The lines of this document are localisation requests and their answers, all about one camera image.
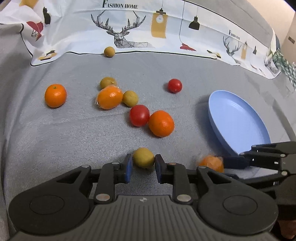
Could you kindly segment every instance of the red ball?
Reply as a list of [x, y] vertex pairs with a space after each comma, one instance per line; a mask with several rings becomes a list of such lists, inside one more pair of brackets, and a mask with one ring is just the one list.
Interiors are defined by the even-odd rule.
[[178, 93], [182, 90], [182, 83], [178, 79], [171, 79], [168, 82], [168, 90], [172, 93]]
[[147, 124], [150, 117], [148, 108], [142, 104], [135, 105], [130, 110], [130, 120], [134, 126], [140, 127]]

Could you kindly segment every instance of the black pendant lamp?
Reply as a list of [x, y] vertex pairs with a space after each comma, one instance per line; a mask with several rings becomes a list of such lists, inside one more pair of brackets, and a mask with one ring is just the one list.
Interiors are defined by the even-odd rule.
[[200, 29], [200, 23], [197, 21], [197, 16], [194, 17], [194, 20], [189, 24], [189, 28], [199, 30]]

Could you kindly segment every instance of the deer antler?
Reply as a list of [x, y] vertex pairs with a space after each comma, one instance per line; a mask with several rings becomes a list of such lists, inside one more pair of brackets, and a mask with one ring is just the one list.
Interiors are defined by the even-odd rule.
[[133, 25], [131, 26], [130, 20], [128, 19], [128, 25], [125, 26], [124, 28], [122, 28], [122, 31], [120, 32], [121, 34], [127, 35], [129, 34], [128, 30], [134, 29], [139, 27], [145, 20], [146, 16], [142, 19], [142, 21], [140, 22], [140, 18], [139, 16], [135, 13], [135, 11], [133, 11], [133, 13], [135, 14], [135, 16], [137, 17], [136, 22], [133, 23]]
[[229, 56], [232, 57], [232, 56], [234, 55], [234, 53], [235, 53], [236, 51], [238, 51], [238, 50], [241, 48], [242, 45], [238, 45], [238, 46], [235, 45], [235, 49], [232, 50], [232, 51], [230, 52], [230, 50], [229, 50], [229, 42], [226, 43], [226, 40], [227, 40], [228, 38], [230, 38], [230, 37], [227, 37], [226, 39], [224, 39], [224, 36], [223, 36], [223, 43], [224, 43], [224, 46], [225, 46], [225, 48], [226, 48], [226, 53], [227, 53]]
[[103, 12], [101, 12], [97, 18], [96, 18], [96, 21], [94, 20], [92, 14], [91, 14], [91, 19], [93, 20], [93, 22], [96, 24], [97, 27], [101, 28], [101, 29], [104, 29], [104, 30], [107, 30], [107, 33], [110, 34], [110, 35], [114, 35], [114, 31], [112, 29], [112, 27], [110, 27], [108, 25], [109, 23], [109, 19], [107, 19], [105, 25], [103, 24], [103, 22], [101, 22], [101, 15], [105, 12], [106, 10], [104, 10]]

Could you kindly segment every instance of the orange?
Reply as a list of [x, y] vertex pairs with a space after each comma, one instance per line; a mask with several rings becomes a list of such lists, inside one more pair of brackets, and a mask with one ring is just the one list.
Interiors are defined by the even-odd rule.
[[206, 166], [217, 172], [224, 172], [222, 157], [208, 155], [198, 164], [198, 166]]
[[109, 110], [122, 102], [123, 94], [120, 88], [108, 85], [98, 93], [97, 102], [100, 108]]
[[148, 126], [154, 135], [167, 137], [173, 132], [175, 123], [169, 113], [158, 110], [150, 116]]
[[57, 108], [66, 102], [67, 92], [60, 84], [50, 85], [44, 95], [45, 103], [51, 108]]

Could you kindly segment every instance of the green patterned fabric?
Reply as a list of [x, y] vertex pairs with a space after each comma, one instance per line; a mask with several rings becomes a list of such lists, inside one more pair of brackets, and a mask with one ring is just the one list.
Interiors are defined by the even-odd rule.
[[296, 65], [290, 64], [282, 55], [280, 50], [277, 50], [272, 56], [274, 64], [289, 78], [294, 90], [296, 90]]

